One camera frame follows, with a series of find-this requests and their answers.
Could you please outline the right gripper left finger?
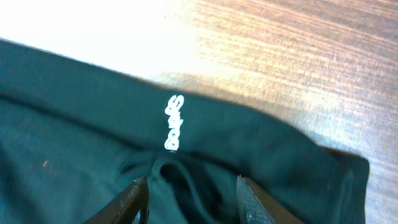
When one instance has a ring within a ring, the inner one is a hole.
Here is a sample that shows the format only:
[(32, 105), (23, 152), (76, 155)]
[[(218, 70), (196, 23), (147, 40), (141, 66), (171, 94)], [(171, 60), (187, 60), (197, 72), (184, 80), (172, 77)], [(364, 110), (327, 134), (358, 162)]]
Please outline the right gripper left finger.
[(83, 224), (147, 224), (148, 206), (147, 177), (141, 176)]

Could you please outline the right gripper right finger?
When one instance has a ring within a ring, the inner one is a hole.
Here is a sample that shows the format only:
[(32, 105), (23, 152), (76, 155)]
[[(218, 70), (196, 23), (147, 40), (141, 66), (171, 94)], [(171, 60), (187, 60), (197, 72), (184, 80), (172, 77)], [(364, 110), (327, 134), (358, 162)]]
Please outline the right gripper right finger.
[(259, 185), (241, 175), (236, 181), (241, 224), (303, 224)]

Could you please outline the black branded t-shirt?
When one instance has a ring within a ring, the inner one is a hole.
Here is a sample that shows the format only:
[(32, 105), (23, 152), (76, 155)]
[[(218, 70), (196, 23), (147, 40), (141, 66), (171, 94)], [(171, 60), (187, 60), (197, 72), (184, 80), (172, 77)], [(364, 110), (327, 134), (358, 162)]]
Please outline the black branded t-shirt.
[(240, 223), (247, 177), (304, 223), (364, 223), (369, 162), (245, 106), (1, 42), (1, 222), (83, 223), (146, 176), (150, 223)]

